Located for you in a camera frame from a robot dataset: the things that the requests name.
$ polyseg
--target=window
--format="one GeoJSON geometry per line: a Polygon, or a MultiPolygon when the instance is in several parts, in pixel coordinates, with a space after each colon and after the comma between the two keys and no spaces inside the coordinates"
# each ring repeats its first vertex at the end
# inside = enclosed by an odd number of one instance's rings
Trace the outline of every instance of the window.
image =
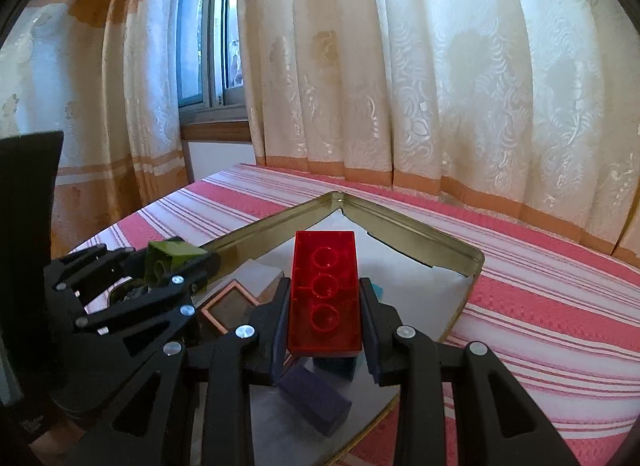
{"type": "Polygon", "coordinates": [[[246,119],[238,0],[178,0],[180,121],[246,119]]]}

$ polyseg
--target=white wall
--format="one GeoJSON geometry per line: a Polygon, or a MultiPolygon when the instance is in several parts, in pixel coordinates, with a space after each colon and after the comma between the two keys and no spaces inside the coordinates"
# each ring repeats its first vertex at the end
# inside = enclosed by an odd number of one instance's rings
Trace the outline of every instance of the white wall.
{"type": "Polygon", "coordinates": [[[190,181],[241,162],[255,164],[254,147],[246,143],[182,141],[182,150],[190,181]]]}

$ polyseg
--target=red toy brick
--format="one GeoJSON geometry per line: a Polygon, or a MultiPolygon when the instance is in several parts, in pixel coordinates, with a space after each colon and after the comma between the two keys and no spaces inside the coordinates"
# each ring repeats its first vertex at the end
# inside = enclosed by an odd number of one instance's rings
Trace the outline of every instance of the red toy brick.
{"type": "Polygon", "coordinates": [[[287,347],[294,356],[357,356],[362,348],[353,231],[298,231],[287,347]]]}

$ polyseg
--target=curtain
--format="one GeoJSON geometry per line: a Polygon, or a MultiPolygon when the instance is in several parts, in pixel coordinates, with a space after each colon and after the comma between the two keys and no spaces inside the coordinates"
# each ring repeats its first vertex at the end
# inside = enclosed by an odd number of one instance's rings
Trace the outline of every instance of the curtain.
{"type": "Polygon", "coordinates": [[[239,23],[258,163],[640,263],[640,38],[616,0],[239,0],[239,23]]]}
{"type": "Polygon", "coordinates": [[[177,1],[31,0],[0,50],[0,136],[65,132],[54,256],[187,184],[177,1]]]}

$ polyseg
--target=table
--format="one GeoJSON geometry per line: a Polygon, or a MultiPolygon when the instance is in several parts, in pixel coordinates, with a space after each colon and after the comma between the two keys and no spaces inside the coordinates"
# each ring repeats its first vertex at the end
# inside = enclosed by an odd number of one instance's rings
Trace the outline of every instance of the table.
{"type": "MultiPolygon", "coordinates": [[[[335,178],[238,165],[87,240],[109,249],[179,235],[201,245],[327,191],[346,191],[479,247],[484,269],[448,343],[487,343],[584,466],[606,463],[640,413],[640,271],[576,243],[437,201],[335,178]]],[[[452,397],[447,450],[455,464],[452,397]]],[[[337,462],[393,460],[397,408],[337,462]]]]}

